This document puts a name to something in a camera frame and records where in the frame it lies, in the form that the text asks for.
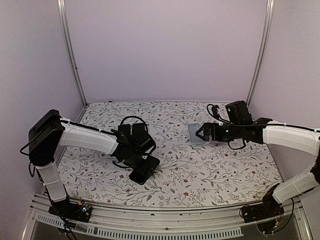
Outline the lilac silicone phone case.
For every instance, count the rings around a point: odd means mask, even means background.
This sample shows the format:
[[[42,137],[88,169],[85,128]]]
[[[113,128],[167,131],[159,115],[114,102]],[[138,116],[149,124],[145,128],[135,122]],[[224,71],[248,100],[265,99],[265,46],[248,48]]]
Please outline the lilac silicone phone case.
[[[214,139],[212,136],[209,137],[209,143],[214,145],[214,144],[219,144],[220,141]]]

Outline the light blue silicone phone case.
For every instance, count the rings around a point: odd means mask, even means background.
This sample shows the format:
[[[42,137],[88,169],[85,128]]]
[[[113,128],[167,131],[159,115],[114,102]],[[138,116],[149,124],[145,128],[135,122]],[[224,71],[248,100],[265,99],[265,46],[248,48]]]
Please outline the light blue silicone phone case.
[[[208,144],[207,141],[204,141],[200,137],[196,136],[196,132],[200,129],[200,127],[201,125],[199,123],[188,124],[189,144],[191,146],[205,146]]]

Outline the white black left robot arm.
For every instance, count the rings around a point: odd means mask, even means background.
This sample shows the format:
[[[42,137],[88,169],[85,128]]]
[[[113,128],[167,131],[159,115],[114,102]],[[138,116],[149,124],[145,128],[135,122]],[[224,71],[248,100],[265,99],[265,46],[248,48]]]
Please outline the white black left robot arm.
[[[29,130],[28,143],[19,152],[28,157],[48,192],[52,206],[63,217],[70,217],[75,211],[56,163],[57,152],[63,147],[109,155],[121,167],[131,169],[129,178],[139,185],[143,185],[160,164],[152,156],[157,146],[142,119],[132,124],[121,121],[116,129],[107,131],[73,122],[62,117],[56,109],[49,110]]]

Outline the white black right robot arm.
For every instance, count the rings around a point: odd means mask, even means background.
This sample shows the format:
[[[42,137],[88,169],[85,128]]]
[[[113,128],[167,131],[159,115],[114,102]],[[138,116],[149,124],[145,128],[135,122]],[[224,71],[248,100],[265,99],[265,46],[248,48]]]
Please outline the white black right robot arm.
[[[262,198],[258,213],[269,218],[289,199],[300,197],[320,186],[320,130],[273,120],[253,118],[243,100],[225,106],[227,118],[220,107],[209,103],[207,113],[215,120],[205,122],[195,135],[204,142],[231,144],[241,140],[242,145],[267,145],[275,158],[284,181],[271,187]]]

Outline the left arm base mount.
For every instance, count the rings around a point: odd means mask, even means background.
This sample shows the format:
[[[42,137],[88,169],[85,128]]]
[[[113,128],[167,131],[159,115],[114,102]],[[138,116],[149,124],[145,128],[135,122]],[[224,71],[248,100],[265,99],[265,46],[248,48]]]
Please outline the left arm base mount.
[[[66,199],[54,202],[49,196],[50,207],[49,213],[56,215],[63,220],[75,220],[78,222],[88,223],[92,215],[92,205],[85,203],[83,200],[77,203],[71,202],[67,196]]]

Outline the aluminium front rail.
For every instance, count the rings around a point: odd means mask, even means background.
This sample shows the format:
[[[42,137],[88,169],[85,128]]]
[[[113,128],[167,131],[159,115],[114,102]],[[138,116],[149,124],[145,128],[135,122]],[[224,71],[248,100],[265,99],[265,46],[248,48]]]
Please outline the aluminium front rail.
[[[312,240],[298,198],[284,214],[246,222],[243,204],[213,207],[138,207],[93,203],[89,222],[70,227],[49,213],[46,195],[35,194],[22,228],[22,240]]]

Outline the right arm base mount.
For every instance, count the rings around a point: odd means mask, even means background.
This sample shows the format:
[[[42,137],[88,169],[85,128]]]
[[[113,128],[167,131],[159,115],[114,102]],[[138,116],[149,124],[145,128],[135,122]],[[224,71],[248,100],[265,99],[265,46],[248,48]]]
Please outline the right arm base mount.
[[[264,220],[284,214],[284,208],[272,196],[274,190],[279,185],[272,186],[262,197],[262,203],[256,205],[244,205],[239,210],[239,216],[243,218],[245,223]]]

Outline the aluminium right rear frame post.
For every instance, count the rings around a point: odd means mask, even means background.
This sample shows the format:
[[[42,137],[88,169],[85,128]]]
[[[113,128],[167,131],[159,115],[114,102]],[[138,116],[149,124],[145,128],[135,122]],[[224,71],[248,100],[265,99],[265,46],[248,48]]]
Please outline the aluminium right rear frame post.
[[[260,73],[262,70],[264,56],[267,49],[268,39],[269,39],[271,26],[272,26],[274,5],[275,5],[274,0],[266,1],[264,22],[263,22],[260,45],[258,49],[258,55],[257,55],[257,59],[256,59],[256,63],[255,63],[255,67],[252,75],[252,80],[249,86],[249,91],[246,98],[246,104],[248,107],[250,107],[253,103],[255,91],[258,86],[258,81],[259,81]]]

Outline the aluminium frame post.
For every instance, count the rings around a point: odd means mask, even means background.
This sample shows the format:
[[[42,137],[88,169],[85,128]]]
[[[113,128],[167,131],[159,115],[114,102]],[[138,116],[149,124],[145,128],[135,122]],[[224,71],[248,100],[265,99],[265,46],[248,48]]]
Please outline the aluminium frame post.
[[[257,55],[257,59],[256,59],[256,63],[255,63],[255,67],[252,75],[252,80],[249,86],[249,91],[246,98],[246,104],[248,107],[250,107],[253,103],[255,91],[258,86],[258,81],[259,81],[260,73],[262,70],[264,56],[267,49],[268,39],[269,39],[271,26],[272,26],[274,5],[275,5],[274,0],[266,1],[264,22],[263,22],[260,45],[258,49],[258,55]]]
[[[64,38],[64,43],[67,51],[68,60],[71,67],[71,72],[74,78],[75,86],[80,98],[80,102],[83,107],[88,105],[87,98],[85,96],[85,91],[83,88],[83,84],[81,82],[79,68],[76,62],[76,57],[72,45],[71,33],[68,24],[68,16],[67,16],[67,9],[66,9],[66,1],[65,0],[57,0],[57,9],[59,20],[61,24],[62,34]]]

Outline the aluminium left rear frame post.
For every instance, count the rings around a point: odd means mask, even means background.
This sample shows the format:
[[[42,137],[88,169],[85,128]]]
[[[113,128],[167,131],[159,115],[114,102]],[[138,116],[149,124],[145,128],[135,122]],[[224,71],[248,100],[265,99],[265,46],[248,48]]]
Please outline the aluminium left rear frame post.
[[[59,20],[61,24],[62,34],[64,38],[64,43],[67,51],[68,60],[71,67],[71,72],[74,78],[75,86],[80,98],[80,102],[83,107],[88,105],[87,98],[85,96],[85,91],[83,88],[83,84],[81,82],[79,68],[76,62],[76,57],[72,45],[71,33],[68,24],[68,16],[67,16],[67,9],[66,9],[66,1],[65,0],[57,0],[57,9]]]

